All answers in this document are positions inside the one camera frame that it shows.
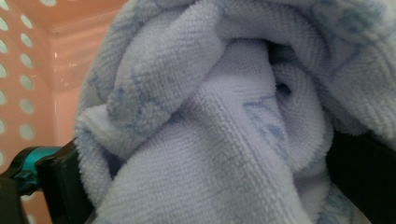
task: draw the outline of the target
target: towel fold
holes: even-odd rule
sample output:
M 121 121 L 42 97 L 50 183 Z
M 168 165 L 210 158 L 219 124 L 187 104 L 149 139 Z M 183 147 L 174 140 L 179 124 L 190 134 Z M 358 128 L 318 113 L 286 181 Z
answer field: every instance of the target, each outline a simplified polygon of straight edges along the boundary
M 333 130 L 396 144 L 396 4 L 131 0 L 82 86 L 95 223 L 364 223 Z

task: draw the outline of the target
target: cloth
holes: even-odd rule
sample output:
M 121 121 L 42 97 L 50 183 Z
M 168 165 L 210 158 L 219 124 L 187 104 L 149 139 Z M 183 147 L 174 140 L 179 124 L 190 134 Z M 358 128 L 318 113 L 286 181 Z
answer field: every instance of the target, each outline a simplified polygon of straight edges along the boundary
M 396 6 L 131 0 L 81 89 L 95 223 L 364 223 L 333 130 L 396 143 Z

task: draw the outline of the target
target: microfiber towel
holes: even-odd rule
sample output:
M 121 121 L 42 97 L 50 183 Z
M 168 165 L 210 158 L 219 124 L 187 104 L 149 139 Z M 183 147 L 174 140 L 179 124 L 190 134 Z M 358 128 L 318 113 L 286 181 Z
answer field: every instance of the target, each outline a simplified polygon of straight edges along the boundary
M 131 0 L 81 89 L 94 223 L 366 223 L 334 130 L 396 145 L 396 4 Z

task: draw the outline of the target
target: pink plastic basket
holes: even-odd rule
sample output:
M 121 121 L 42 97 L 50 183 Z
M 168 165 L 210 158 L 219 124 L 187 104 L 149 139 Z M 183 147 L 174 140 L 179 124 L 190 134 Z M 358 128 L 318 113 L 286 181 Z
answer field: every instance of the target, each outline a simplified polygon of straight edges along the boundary
M 126 0 L 0 0 L 0 174 L 30 146 L 72 140 L 79 86 Z M 50 223 L 41 193 L 22 197 Z

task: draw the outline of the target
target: perforated basket wall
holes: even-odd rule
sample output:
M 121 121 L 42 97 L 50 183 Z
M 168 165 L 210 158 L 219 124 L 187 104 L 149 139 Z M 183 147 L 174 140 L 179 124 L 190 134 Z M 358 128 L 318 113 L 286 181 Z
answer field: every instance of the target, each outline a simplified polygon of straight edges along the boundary
M 25 147 L 72 140 L 79 86 L 125 2 L 0 0 L 0 174 Z M 41 193 L 22 200 L 50 223 Z

